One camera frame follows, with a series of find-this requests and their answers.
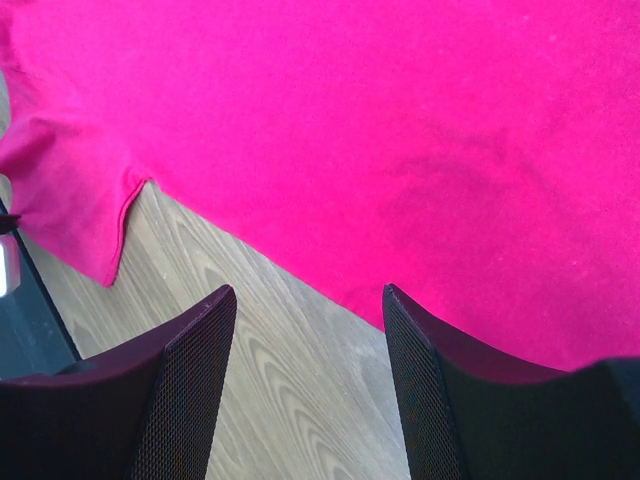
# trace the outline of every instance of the ridged black surface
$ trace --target ridged black surface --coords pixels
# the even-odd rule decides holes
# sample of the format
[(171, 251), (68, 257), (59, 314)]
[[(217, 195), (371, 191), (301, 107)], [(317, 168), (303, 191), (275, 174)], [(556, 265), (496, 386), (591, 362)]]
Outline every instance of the ridged black surface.
[(435, 350), (390, 292), (384, 318), (411, 478), (466, 478)]
[(235, 318), (223, 302), (167, 346), (131, 480), (205, 478)]

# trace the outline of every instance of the bright pink textile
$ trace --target bright pink textile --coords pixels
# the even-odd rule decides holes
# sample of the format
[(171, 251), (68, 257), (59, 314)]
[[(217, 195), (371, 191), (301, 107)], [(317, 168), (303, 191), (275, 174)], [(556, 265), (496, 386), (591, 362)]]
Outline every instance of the bright pink textile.
[(640, 354), (639, 12), (5, 0), (0, 171), (105, 285), (153, 179), (379, 328), (394, 282), (543, 364)]

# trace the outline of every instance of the wooden floor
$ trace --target wooden floor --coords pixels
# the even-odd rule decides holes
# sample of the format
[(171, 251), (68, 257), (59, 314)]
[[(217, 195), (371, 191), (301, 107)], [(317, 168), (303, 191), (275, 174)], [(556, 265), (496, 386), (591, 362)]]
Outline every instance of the wooden floor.
[(27, 244), (83, 357), (224, 283), (235, 287), (239, 314), (208, 479), (409, 478), (383, 334), (155, 185), (131, 211), (112, 289)]

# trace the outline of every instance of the pink fabric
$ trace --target pink fabric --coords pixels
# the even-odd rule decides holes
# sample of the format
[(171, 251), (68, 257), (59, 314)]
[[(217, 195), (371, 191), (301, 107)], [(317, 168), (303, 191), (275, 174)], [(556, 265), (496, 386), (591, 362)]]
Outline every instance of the pink fabric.
[(639, 12), (4, 0), (0, 171), (104, 285), (152, 179), (378, 328), (394, 282), (543, 364), (640, 354)]

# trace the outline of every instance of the wood grain surface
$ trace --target wood grain surface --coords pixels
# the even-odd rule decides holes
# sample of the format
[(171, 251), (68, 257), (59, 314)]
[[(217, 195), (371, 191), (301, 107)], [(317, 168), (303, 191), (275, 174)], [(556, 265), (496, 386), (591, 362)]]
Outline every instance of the wood grain surface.
[[(0, 88), (0, 127), (6, 90)], [(8, 183), (3, 198), (10, 197)], [(147, 185), (104, 289), (25, 239), (83, 357), (218, 286), (239, 313), (208, 479), (409, 478), (384, 335)]]

